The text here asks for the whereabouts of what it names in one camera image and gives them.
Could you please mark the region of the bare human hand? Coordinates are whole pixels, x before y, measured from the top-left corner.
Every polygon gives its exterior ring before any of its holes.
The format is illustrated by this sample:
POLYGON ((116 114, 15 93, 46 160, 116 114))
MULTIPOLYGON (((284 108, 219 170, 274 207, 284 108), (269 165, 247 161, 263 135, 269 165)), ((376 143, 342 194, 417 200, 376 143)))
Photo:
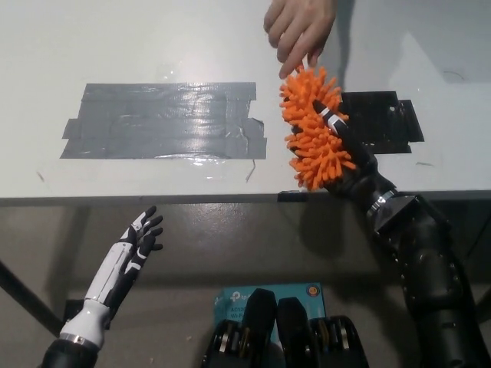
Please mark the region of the bare human hand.
POLYGON ((282 64, 284 80, 303 60, 315 67, 325 48, 337 14, 334 0, 273 0, 265 13, 263 28, 282 64))

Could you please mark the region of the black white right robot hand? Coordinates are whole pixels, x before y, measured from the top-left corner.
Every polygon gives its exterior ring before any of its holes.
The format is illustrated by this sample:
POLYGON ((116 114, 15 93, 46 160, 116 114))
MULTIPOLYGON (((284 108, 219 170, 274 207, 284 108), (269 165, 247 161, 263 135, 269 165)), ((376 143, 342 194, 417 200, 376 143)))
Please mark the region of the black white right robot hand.
POLYGON ((344 167, 342 176, 325 184, 325 188, 333 195, 350 199, 367 214, 376 212, 395 195, 395 185, 378 172, 375 156, 339 115, 318 100, 313 101, 313 107, 325 126, 341 139, 343 150, 355 165, 353 169, 344 167))

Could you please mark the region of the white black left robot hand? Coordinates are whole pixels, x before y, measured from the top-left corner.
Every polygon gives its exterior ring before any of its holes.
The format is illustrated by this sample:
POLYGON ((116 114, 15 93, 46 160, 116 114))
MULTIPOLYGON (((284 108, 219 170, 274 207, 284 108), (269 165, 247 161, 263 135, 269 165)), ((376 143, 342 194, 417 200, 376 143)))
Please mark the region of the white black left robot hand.
POLYGON ((61 329, 59 338, 100 350, 105 330, 116 315, 149 255, 163 248, 156 243, 162 234, 157 208, 142 212, 112 245, 84 297, 81 311, 61 329))

